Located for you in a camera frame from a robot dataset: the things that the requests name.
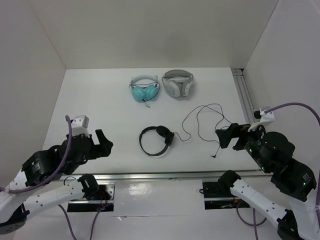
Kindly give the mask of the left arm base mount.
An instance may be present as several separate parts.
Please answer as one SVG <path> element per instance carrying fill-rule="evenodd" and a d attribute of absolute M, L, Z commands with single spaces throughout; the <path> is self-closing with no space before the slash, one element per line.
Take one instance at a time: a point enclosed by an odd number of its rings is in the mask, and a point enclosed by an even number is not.
<path fill-rule="evenodd" d="M 98 192 L 90 199 L 85 197 L 68 202 L 68 213 L 113 212 L 116 186 L 114 183 L 99 183 Z"/>

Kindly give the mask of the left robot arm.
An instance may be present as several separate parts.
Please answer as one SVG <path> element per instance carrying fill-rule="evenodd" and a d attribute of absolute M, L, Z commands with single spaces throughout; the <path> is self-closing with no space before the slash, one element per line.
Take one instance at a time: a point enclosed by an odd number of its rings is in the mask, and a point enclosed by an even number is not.
<path fill-rule="evenodd" d="M 64 175 L 72 174 L 89 160 L 108 157 L 113 143 L 101 129 L 95 130 L 98 144 L 92 136 L 69 132 L 61 145 L 35 152 L 23 165 L 14 180 L 0 190 L 0 233 L 10 234 L 23 227 L 37 214 L 77 199 L 92 200 L 102 190 L 93 174 L 86 173 L 56 189 L 37 191 Z"/>

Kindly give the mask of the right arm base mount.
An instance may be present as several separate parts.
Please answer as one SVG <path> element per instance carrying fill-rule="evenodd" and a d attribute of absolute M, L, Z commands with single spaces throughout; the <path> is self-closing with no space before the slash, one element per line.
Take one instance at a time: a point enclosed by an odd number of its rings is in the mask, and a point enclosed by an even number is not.
<path fill-rule="evenodd" d="M 199 193 L 204 197 L 204 208 L 206 210 L 222 210 L 222 209 L 236 209 L 249 208 L 250 206 L 230 193 L 223 193 L 218 182 L 203 182 Z"/>

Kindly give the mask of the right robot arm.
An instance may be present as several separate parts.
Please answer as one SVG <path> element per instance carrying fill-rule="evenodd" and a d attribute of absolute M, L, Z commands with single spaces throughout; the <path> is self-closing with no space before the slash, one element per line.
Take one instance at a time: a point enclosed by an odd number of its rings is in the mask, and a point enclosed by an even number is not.
<path fill-rule="evenodd" d="M 295 146 L 283 134 L 266 132 L 262 125 L 254 131 L 250 127 L 232 123 L 227 129 L 217 129 L 220 147 L 227 148 L 236 138 L 233 150 L 245 150 L 264 173 L 272 175 L 270 181 L 286 195 L 290 208 L 268 199 L 232 170 L 218 179 L 220 194 L 233 195 L 248 203 L 276 228 L 283 240 L 318 240 L 320 219 L 313 171 L 293 158 Z"/>

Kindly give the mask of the black wired headphones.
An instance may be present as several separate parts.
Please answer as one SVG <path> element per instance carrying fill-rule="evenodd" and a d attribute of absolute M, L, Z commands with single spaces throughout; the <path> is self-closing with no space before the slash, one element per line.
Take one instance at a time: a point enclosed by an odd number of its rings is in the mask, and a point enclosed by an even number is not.
<path fill-rule="evenodd" d="M 191 143 L 193 135 L 186 129 L 185 123 L 191 116 L 194 116 L 197 137 L 205 143 L 216 144 L 214 152 L 210 154 L 211 158 L 216 158 L 220 149 L 222 148 L 222 142 L 218 140 L 217 137 L 207 138 L 202 136 L 200 115 L 204 112 L 215 113 L 220 116 L 220 119 L 214 124 L 214 132 L 217 130 L 225 130 L 231 125 L 231 121 L 225 116 L 221 104 L 209 103 L 205 105 L 199 105 L 187 113 L 187 115 L 183 118 L 180 124 L 180 129 L 184 134 L 183 136 L 181 136 L 179 132 L 170 130 L 168 127 L 163 125 L 148 126 L 143 129 L 138 136 L 138 144 L 140 149 L 151 158 L 160 158 L 169 151 L 175 140 L 185 144 Z"/>

